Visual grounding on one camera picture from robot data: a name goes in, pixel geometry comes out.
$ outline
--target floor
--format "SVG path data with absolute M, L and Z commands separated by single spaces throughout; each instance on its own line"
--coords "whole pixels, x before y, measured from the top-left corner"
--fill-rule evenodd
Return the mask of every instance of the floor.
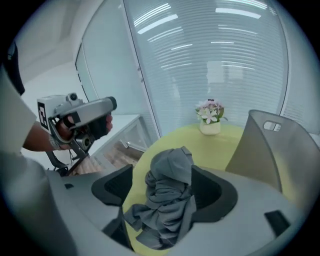
M 112 150 L 105 154 L 105 157 L 111 162 L 117 169 L 124 167 L 125 165 L 136 166 L 143 152 L 134 148 L 125 148 L 121 142 L 114 144 Z M 101 171 L 103 166 L 100 166 L 94 158 L 87 157 L 82 163 L 70 174 L 71 176 L 82 175 L 88 173 L 94 173 Z

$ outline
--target gray chair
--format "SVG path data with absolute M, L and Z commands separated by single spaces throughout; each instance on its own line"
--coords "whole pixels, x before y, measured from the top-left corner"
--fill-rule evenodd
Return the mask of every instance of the gray chair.
M 225 170 L 269 184 L 308 213 L 319 194 L 320 149 L 297 122 L 250 110 Z

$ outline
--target yellow table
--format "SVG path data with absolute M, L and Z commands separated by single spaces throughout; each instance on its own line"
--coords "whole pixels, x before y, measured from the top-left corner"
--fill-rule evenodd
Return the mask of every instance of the yellow table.
M 211 169 L 225 170 L 242 136 L 243 129 L 229 124 L 221 125 L 221 133 L 217 135 L 203 135 L 198 124 L 192 124 L 176 129 L 157 140 L 142 155 L 133 170 L 132 188 L 123 203 L 123 212 L 133 204 L 145 204 L 146 173 L 150 170 L 152 158 L 161 151 L 185 146 L 191 153 L 194 164 Z M 168 250 L 153 250 L 136 240 L 136 232 L 125 223 L 128 236 L 134 251 L 144 256 L 162 256 Z

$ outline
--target flower pot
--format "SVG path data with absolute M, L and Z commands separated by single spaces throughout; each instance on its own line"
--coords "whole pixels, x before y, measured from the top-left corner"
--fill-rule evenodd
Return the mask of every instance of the flower pot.
M 200 121 L 200 131 L 204 135 L 216 135 L 221 131 L 220 122 L 214 122 L 211 124 L 206 124 L 204 121 Z

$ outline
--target gray cloth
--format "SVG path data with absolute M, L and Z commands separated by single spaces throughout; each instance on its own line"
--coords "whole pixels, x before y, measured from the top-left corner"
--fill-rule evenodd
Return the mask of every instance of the gray cloth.
M 134 230 L 142 232 L 136 239 L 143 245 L 164 250 L 176 244 L 189 231 L 196 211 L 191 190 L 192 155 L 186 147 L 158 153 L 145 176 L 144 204 L 134 204 L 124 219 Z

